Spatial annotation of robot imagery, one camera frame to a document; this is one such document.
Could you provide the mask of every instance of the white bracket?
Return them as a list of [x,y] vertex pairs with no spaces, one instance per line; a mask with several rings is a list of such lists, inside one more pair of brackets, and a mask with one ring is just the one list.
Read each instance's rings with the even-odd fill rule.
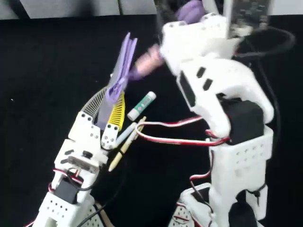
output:
[[108,123],[104,129],[101,146],[106,150],[111,150],[116,146],[116,139],[118,136],[118,125]]
[[83,151],[88,151],[93,155],[91,161],[86,160],[88,163],[95,160],[100,166],[106,164],[108,159],[107,151],[101,149],[100,128],[93,124],[93,119],[90,115],[80,111],[68,136],[76,142],[73,156],[80,157]]
[[[222,144],[210,148],[214,153],[214,165],[209,202],[215,214],[213,222],[219,227],[229,226],[228,213],[241,191],[253,192],[264,184],[266,161],[271,157],[272,141],[273,131],[265,126],[263,136],[233,146]],[[257,219],[266,214],[265,192],[267,188],[260,197],[260,209],[255,213]]]
[[[196,187],[197,190],[209,188],[211,185],[205,183]],[[195,227],[196,223],[202,226],[208,226],[210,222],[210,209],[208,206],[195,200],[192,193],[192,188],[186,189],[180,195],[180,199],[177,202],[176,210],[172,216],[172,219],[168,227]]]
[[[69,204],[48,192],[40,206],[33,227],[76,227],[86,217],[96,211],[94,199],[89,196],[81,206]],[[88,220],[85,227],[104,227],[97,214]]]
[[166,23],[162,29],[161,56],[174,76],[180,75],[182,62],[211,52],[231,59],[241,39],[227,39],[226,30],[226,18],[216,14],[205,15],[201,22],[190,25],[184,21]]

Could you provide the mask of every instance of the pink object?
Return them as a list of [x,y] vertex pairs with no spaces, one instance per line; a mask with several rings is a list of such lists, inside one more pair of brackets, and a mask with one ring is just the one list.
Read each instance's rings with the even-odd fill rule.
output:
[[136,62],[135,67],[137,72],[142,76],[146,76],[164,63],[159,52],[159,46],[154,44],[148,49],[148,52],[143,54]]

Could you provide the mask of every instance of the pen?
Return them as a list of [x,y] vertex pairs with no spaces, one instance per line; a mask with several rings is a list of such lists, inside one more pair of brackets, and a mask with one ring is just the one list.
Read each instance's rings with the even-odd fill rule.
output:
[[[145,120],[146,120],[146,117],[143,117],[138,123],[142,123]],[[133,130],[133,132],[130,134],[130,136],[127,138],[127,140],[125,141],[125,143],[123,144],[123,146],[120,149],[123,154],[126,153],[127,149],[131,145],[132,141],[135,140],[136,135],[137,135],[136,130]],[[114,160],[109,165],[109,168],[108,168],[109,172],[113,171],[113,169],[116,168],[116,166],[118,165],[118,163],[121,160],[121,158],[122,158],[122,155],[120,153],[117,153],[116,157],[114,158]]]
[[135,127],[137,126],[136,122],[133,122],[130,126],[128,126],[122,133],[120,136],[118,136],[117,140],[116,140],[116,144],[115,144],[115,148],[118,147],[131,133],[132,131],[135,129]]
[[[146,120],[146,117],[143,117],[140,121],[139,121],[139,123],[141,123],[141,122],[144,122],[145,120]],[[138,130],[139,131],[142,131],[142,129],[144,128],[144,125],[142,125],[142,126],[140,126],[139,128],[138,128]]]

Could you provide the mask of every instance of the yellow pencil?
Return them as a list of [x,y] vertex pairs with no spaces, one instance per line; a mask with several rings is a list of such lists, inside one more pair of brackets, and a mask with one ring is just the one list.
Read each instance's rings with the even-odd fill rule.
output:
[[[146,117],[143,117],[139,122],[142,123],[146,120]],[[125,143],[123,144],[123,146],[120,148],[120,151],[125,154],[127,149],[129,148],[129,146],[131,145],[131,143],[138,137],[136,130],[133,130],[133,132],[130,134],[130,136],[127,138],[127,140],[125,141]],[[114,168],[116,168],[116,166],[118,165],[119,161],[121,160],[122,155],[119,153],[117,153],[116,157],[114,158],[114,160],[111,162],[111,164],[109,165],[108,171],[111,172],[113,171]]]

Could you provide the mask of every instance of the black background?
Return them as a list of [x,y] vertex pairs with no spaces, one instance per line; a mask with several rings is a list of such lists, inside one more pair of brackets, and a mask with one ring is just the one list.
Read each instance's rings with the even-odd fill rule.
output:
[[[297,45],[263,61],[281,105],[283,126],[280,146],[267,168],[267,227],[300,226],[302,23],[303,16],[272,17],[272,25],[297,36]],[[78,111],[107,84],[128,31],[139,39],[136,58],[155,42],[154,16],[0,21],[3,226],[23,226],[37,215],[62,142]],[[260,49],[276,42],[275,37],[266,35],[256,40]],[[129,83],[126,111],[150,90],[157,99],[144,111],[149,121],[170,122],[193,115],[166,67]],[[146,127],[144,131],[203,139],[205,128],[199,122],[178,129]],[[164,226],[179,194],[189,187],[189,176],[209,167],[206,148],[157,144],[141,138],[131,145],[126,157],[127,170],[120,165],[112,174],[104,174],[92,192],[104,203],[127,171],[125,185],[106,210],[116,227]]]

